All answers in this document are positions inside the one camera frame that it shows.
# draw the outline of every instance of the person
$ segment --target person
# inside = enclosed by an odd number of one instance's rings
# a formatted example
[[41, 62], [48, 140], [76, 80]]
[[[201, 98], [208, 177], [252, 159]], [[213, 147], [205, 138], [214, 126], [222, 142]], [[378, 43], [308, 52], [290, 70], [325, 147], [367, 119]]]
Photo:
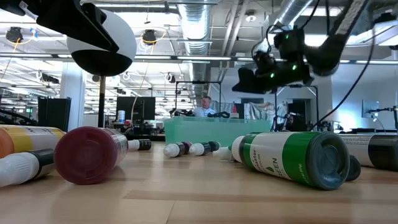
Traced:
[[210, 96], [204, 96], [201, 99], [201, 106], [193, 110], [193, 114], [197, 117], [207, 117], [208, 114], [215, 114], [216, 111], [210, 108]]

